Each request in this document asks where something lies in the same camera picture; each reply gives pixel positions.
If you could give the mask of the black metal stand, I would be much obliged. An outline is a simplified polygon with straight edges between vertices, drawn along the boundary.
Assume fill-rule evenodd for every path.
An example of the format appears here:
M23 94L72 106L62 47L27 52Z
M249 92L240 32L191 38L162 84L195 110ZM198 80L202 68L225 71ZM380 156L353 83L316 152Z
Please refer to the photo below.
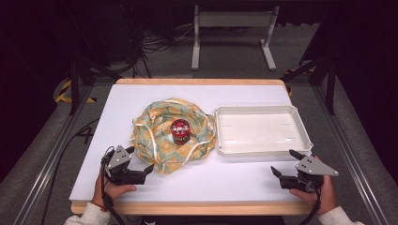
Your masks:
M333 100L334 100L334 86L336 80L335 64L333 57L321 56L318 59L312 60L309 63L284 74L281 77L283 82L293 80L297 76L303 74L310 68L314 69L308 82L312 86L319 86L324 79L327 79L327 90L326 90L326 106L330 114L334 114Z
M80 83L83 83L83 86L92 86L96 81L96 75L92 68L115 81L121 79L120 75L88 58L76 57L70 64L69 73L72 99L70 115L74 115L83 103L83 97L80 94Z

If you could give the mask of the yellow black hazard tape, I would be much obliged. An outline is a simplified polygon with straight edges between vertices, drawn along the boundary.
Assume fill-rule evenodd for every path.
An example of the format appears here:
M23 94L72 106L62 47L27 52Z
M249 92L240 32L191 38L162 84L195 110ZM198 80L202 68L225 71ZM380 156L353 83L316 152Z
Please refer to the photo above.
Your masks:
M57 97L54 99L56 102L67 102L71 103L72 98L67 97L66 93L68 89L71 87L71 79L66 79L66 81L62 84L61 89Z

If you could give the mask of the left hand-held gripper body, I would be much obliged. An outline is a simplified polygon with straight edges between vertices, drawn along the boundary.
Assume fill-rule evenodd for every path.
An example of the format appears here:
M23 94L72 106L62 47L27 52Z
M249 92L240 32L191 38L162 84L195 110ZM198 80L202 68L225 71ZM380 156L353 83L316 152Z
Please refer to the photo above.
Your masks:
M143 171L131 171L129 169L130 161L131 155L123 146L111 147L111 151L101 159L106 178L118 186L143 185L146 176L143 176Z

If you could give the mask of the white metal stand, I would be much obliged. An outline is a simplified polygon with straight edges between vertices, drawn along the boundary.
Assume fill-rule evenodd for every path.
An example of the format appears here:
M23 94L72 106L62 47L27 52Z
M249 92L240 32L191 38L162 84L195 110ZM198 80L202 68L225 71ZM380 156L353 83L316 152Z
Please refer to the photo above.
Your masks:
M194 41L192 47L191 69L198 70L200 62L201 27L266 27L267 33L259 43L266 58L268 69L274 71L276 64L269 43L279 15L280 7L267 11L201 11L195 6L193 17Z

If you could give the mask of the white plastic tray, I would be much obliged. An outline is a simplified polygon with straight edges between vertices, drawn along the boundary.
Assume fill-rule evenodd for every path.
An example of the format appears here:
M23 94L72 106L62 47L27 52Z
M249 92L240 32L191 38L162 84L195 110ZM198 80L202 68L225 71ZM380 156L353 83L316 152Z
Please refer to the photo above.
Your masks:
M215 111L218 152L224 157L289 156L313 143L292 105L220 107Z

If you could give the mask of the yellow green floral cloth bag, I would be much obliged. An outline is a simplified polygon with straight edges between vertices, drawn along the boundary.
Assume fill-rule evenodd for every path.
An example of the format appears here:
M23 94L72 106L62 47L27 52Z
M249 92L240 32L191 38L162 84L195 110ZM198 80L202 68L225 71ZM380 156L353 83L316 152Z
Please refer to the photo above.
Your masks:
M183 144L175 143L172 124L188 122L190 137ZM215 117L185 99L171 97L146 106L133 120L131 143L136 155L147 164L154 164L158 173L170 174L189 161L206 158L215 147Z

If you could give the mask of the person's right hand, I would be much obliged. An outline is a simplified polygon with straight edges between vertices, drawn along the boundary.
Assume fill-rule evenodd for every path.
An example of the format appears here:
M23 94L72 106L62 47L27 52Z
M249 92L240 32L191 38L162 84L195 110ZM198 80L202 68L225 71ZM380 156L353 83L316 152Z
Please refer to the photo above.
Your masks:
M324 184L321 187L320 190L320 208L317 211L317 214L323 215L327 213L328 211L334 209L337 207L336 199L335 199L335 193L334 193L334 187L331 182L331 178L329 175L324 176ZM316 204L316 194L315 193L307 193L300 191L298 189L290 189L289 193L298 197L299 199L305 201L308 204L315 205Z

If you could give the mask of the person's left hand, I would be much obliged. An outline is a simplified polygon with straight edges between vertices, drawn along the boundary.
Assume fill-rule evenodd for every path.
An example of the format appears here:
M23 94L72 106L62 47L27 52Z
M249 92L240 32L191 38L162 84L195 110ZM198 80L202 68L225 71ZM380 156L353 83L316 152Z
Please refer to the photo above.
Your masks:
M107 210L107 207L102 199L102 193L106 193L113 202L115 202L120 196L125 193L135 191L137 187L135 185L115 185L109 183L106 178L103 178L100 174L97 178L94 195L92 197L91 203L100 207L103 210Z

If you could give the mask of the aluminium floor rail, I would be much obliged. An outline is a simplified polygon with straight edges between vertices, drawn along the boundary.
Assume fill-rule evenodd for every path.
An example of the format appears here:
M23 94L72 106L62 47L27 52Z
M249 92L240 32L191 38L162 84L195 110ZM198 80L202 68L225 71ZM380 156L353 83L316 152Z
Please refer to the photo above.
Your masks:
M351 177L360 193L362 201L364 202L367 211L369 212L374 225L390 225L388 218L382 210L373 190L370 187L367 177L363 173L358 161L352 152L352 149L346 139L340 124L334 115L331 115L329 108L326 105L326 97L322 92L322 89L318 86L313 87L313 92L321 105L322 111L326 116L329 126L331 127L332 133L336 138L339 151L344 159L344 163L347 166Z
M23 191L19 194L22 204L17 209L17 216L11 220L11 225L28 224L54 175L56 164L92 89L91 85L81 88L78 92L80 103L74 113L71 113L72 107L67 104L58 105L43 130L19 160L16 175L20 177L17 186Z

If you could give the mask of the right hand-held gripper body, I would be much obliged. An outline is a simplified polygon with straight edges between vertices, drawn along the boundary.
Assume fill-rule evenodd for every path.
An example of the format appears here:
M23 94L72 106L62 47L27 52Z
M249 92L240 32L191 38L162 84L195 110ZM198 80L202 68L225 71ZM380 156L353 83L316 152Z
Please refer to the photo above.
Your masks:
M299 189L311 193L319 190L324 184L324 176L337 176L339 173L327 164L313 156L294 155L298 160L296 176L287 176L279 173L281 188Z

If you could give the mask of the red round can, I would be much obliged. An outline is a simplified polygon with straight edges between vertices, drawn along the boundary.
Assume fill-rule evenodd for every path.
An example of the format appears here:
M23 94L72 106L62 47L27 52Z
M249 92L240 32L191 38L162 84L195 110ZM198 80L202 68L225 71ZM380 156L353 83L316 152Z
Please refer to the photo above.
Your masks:
M191 135L190 125L186 120L184 119L175 120L170 126L170 129L175 144L183 145L190 139Z

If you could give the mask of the person's dark clothing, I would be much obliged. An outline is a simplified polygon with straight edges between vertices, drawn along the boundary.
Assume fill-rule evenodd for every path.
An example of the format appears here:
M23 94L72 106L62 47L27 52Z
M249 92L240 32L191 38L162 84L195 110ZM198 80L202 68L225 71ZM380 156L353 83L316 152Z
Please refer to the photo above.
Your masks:
M285 225L281 216L142 216L141 225Z

